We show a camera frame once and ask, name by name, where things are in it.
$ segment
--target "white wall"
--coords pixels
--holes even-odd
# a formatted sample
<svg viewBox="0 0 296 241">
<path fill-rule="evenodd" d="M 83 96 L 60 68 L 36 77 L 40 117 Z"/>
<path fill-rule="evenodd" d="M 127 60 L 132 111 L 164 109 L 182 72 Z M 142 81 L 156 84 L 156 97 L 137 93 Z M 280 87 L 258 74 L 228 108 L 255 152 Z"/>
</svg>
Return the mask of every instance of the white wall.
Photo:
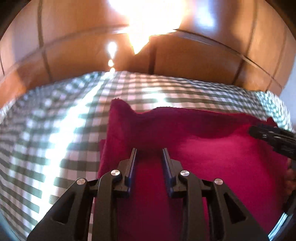
<svg viewBox="0 0 296 241">
<path fill-rule="evenodd" d="M 289 80 L 283 89 L 280 98 L 285 102 L 291 112 L 292 124 L 296 130 L 296 61 L 294 60 L 293 70 Z"/>
</svg>

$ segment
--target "gingham pattern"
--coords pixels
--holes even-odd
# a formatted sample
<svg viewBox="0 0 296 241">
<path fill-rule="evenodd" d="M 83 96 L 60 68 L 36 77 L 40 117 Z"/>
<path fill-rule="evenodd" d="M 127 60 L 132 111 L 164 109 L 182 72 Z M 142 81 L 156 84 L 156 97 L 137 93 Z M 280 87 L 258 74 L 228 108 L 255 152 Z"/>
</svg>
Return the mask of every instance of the gingham pattern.
<svg viewBox="0 0 296 241">
<path fill-rule="evenodd" d="M 0 124 L 0 207 L 21 240 L 73 181 L 96 178 L 98 142 L 106 137 L 114 98 L 138 112 L 159 106 L 243 112 L 291 127 L 277 97 L 224 84 L 94 72 L 38 87 L 5 107 L 9 110 Z"/>
</svg>

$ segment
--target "checkered tablecloth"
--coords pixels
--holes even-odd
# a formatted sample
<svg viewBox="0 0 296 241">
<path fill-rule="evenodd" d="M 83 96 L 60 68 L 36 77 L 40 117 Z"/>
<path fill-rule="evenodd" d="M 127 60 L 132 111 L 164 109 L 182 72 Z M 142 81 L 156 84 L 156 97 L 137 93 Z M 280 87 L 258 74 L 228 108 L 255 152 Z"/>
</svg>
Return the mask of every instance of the checkered tablecloth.
<svg viewBox="0 0 296 241">
<path fill-rule="evenodd" d="M 77 178 L 96 178 L 114 98 L 138 112 L 160 106 L 243 112 L 292 129 L 274 94 L 224 84 L 94 72 L 38 87 L 0 110 L 0 208 L 21 240 Z"/>
</svg>

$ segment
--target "magenta cloth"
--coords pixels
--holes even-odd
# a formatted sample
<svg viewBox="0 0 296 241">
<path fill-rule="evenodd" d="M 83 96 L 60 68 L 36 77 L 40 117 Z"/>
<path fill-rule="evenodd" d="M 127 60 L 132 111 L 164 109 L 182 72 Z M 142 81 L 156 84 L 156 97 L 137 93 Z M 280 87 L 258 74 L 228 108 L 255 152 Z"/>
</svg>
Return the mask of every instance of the magenta cloth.
<svg viewBox="0 0 296 241">
<path fill-rule="evenodd" d="M 106 140 L 100 143 L 98 176 L 139 150 L 133 192 L 118 200 L 120 241 L 179 240 L 182 203 L 164 185 L 161 149 L 198 178 L 222 178 L 266 233 L 282 215 L 287 158 L 248 134 L 268 123 L 246 114 L 160 107 L 136 113 L 122 100 L 111 102 Z"/>
</svg>

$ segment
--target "brown tiled wall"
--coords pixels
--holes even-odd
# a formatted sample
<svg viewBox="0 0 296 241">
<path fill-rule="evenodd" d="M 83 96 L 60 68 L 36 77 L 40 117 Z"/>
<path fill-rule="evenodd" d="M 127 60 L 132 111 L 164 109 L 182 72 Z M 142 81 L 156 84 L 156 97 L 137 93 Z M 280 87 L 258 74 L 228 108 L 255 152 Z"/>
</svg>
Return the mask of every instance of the brown tiled wall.
<svg viewBox="0 0 296 241">
<path fill-rule="evenodd" d="M 186 0 L 174 34 L 155 36 L 133 55 L 128 20 L 108 0 L 32 0 L 0 40 L 0 107 L 36 86 L 115 69 L 235 84 L 280 94 L 296 41 L 264 0 Z"/>
</svg>

